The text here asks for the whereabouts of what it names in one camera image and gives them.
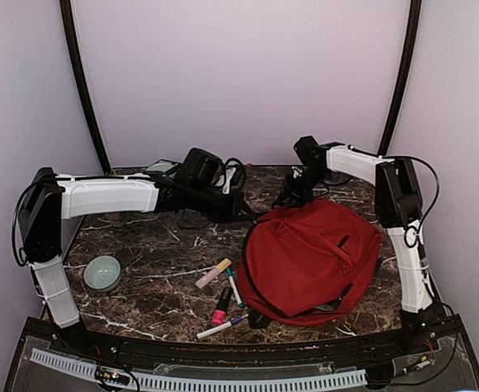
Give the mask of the pastel pink yellow highlighter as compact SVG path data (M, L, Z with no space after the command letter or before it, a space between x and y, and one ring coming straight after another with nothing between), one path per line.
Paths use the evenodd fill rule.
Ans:
M214 278L218 277L232 264L228 258L223 259L218 265L212 267L205 275L203 275L198 281L196 281L196 287L199 289L204 288Z

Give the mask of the red student backpack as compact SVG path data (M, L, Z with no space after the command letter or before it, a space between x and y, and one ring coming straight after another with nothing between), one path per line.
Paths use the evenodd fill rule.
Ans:
M369 221L323 198L261 216L237 272L250 326L315 327L349 314L373 280L382 242Z

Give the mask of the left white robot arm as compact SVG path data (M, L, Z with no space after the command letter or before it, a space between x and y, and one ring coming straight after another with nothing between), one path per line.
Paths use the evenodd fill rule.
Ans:
M77 323L81 317L63 266L61 226L79 216L116 212L193 210L209 221L238 221L249 212L246 177L237 166L189 171L182 163L159 160L142 172L114 176L72 176L40 168L16 202L11 249L16 264L28 266L60 340L76 356L93 349Z

